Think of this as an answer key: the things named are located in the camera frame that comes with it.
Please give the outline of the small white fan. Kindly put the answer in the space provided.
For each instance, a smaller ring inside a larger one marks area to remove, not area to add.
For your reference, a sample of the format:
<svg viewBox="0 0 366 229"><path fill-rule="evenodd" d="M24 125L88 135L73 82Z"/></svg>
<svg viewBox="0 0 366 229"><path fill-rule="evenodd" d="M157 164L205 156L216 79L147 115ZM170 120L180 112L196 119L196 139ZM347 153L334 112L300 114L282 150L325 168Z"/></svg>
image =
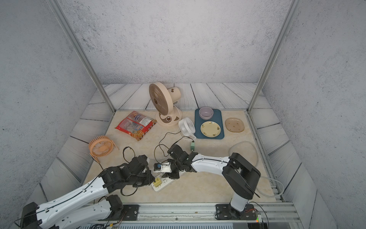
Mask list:
<svg viewBox="0 0 366 229"><path fill-rule="evenodd" d="M193 140L196 139L196 136L194 135L195 132L196 132L195 126L194 126L194 124L193 124L193 122L190 118L185 117L185 118L181 119L178 122L178 126L179 126L179 129L180 129L180 133L183 136L189 137Z"/></svg>

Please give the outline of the red snack bag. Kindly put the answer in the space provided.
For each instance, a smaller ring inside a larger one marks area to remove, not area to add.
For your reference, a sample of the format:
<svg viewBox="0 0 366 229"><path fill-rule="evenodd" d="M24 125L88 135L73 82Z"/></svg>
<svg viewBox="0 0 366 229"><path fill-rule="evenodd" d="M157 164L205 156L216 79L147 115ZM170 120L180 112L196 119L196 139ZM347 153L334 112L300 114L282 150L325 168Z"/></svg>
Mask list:
<svg viewBox="0 0 366 229"><path fill-rule="evenodd" d="M115 129L140 141L156 123L155 119L133 111Z"/></svg>

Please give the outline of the teal tray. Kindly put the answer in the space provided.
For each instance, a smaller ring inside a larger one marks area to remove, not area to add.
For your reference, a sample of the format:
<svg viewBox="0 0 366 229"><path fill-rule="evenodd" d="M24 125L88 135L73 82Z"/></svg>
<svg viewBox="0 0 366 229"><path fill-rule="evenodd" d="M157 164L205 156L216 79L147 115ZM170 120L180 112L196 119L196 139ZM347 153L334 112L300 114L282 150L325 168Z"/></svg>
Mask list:
<svg viewBox="0 0 366 229"><path fill-rule="evenodd" d="M222 113L218 109L213 110L213 116L209 120L204 120L199 115L199 109L195 110L194 127L196 129L195 136L198 139L223 139L224 125Z"/></svg>

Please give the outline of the brown glass plate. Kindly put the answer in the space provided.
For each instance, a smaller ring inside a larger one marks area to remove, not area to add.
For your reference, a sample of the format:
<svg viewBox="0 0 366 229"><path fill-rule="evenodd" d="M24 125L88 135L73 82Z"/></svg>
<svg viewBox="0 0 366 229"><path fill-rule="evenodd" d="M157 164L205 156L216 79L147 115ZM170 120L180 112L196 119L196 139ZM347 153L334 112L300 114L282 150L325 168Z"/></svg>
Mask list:
<svg viewBox="0 0 366 229"><path fill-rule="evenodd" d="M228 131L233 133L240 133L245 130L244 122L239 118L228 118L225 120L225 126Z"/></svg>

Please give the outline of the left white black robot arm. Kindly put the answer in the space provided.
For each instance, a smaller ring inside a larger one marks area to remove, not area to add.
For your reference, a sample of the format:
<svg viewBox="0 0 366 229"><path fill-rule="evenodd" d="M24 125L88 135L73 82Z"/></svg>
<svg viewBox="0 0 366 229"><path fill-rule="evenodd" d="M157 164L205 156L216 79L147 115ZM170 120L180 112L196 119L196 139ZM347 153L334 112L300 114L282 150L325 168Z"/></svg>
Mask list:
<svg viewBox="0 0 366 229"><path fill-rule="evenodd" d="M113 192L126 186L149 186L153 181L148 157L135 156L129 163L105 168L92 181L60 198L27 204L14 223L20 229L72 229L94 220L120 220L124 206Z"/></svg>

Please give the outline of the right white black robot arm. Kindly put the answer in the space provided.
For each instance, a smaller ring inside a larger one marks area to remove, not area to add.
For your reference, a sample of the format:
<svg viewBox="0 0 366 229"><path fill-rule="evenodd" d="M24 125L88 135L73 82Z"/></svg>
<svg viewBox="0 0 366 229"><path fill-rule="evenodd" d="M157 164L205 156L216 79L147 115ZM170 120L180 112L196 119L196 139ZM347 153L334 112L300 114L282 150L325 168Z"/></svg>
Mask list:
<svg viewBox="0 0 366 229"><path fill-rule="evenodd" d="M225 157L205 156L196 152L188 154L174 144L168 149L171 173L170 179L179 179L179 172L207 172L223 176L234 191L230 206L237 212L243 212L253 199L261 177L260 171L238 153Z"/></svg>

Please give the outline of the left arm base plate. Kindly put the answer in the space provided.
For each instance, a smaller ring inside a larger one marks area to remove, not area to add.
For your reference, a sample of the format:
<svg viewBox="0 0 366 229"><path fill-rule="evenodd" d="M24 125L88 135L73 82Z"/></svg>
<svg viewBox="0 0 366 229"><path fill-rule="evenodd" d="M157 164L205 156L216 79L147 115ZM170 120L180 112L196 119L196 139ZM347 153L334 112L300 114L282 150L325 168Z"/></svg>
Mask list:
<svg viewBox="0 0 366 229"><path fill-rule="evenodd" d="M116 212L117 221L137 221L140 205L123 205Z"/></svg>

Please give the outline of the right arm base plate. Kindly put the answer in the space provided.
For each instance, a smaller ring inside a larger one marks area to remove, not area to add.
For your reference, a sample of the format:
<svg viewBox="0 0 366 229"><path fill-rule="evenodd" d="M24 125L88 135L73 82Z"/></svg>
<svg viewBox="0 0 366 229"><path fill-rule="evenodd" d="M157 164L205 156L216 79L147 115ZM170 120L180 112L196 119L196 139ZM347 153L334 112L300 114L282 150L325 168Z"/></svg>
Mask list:
<svg viewBox="0 0 366 229"><path fill-rule="evenodd" d="M258 214L252 204L247 204L243 211L237 211L230 204L216 204L217 220L258 220Z"/></svg>

